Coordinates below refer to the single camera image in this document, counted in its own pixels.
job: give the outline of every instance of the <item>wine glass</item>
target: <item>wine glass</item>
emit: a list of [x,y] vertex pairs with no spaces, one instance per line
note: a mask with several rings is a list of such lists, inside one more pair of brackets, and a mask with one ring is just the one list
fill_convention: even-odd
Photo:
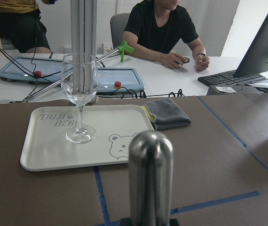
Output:
[[95,58],[87,53],[69,53],[63,58],[61,88],[69,101],[79,110],[79,123],[66,132],[73,143],[86,143],[95,137],[95,130],[83,123],[83,108],[96,95],[97,68]]

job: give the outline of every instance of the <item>wine glass base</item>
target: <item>wine glass base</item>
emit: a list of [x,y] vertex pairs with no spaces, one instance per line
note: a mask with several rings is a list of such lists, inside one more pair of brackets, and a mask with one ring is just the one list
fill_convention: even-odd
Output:
[[95,129],[84,125],[85,131],[78,132],[78,126],[71,127],[66,132],[66,139],[76,144],[83,144],[91,141],[95,137]]

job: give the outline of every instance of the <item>man in black shirt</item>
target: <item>man in black shirt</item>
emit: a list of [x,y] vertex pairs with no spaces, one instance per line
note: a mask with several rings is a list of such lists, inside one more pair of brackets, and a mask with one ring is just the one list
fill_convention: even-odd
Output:
[[179,39],[187,43],[196,62],[204,71],[210,63],[195,26],[179,0],[144,0],[135,5],[125,28],[123,40],[134,48],[132,56],[157,61],[169,68],[187,62],[178,53],[170,53]]

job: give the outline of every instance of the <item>hand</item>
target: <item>hand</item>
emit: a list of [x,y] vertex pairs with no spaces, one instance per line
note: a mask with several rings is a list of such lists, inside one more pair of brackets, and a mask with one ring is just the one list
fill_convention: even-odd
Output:
[[210,64],[210,58],[207,56],[198,55],[195,58],[195,62],[196,62],[196,65],[195,65],[196,71],[202,72],[208,68]]
[[171,69],[178,68],[183,63],[187,63],[187,59],[178,53],[162,54],[160,57],[160,63]]

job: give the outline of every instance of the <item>black keyboard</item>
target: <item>black keyboard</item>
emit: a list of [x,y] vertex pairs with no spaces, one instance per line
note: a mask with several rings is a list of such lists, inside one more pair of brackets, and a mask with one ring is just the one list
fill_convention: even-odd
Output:
[[221,72],[218,74],[212,74],[204,77],[199,77],[198,81],[203,83],[206,86],[231,86],[236,83],[251,83],[253,81],[261,81],[266,79],[265,76],[262,76],[260,74],[255,74],[251,76],[246,76],[242,78],[235,78],[233,77],[235,70],[233,71],[228,71],[228,72]]

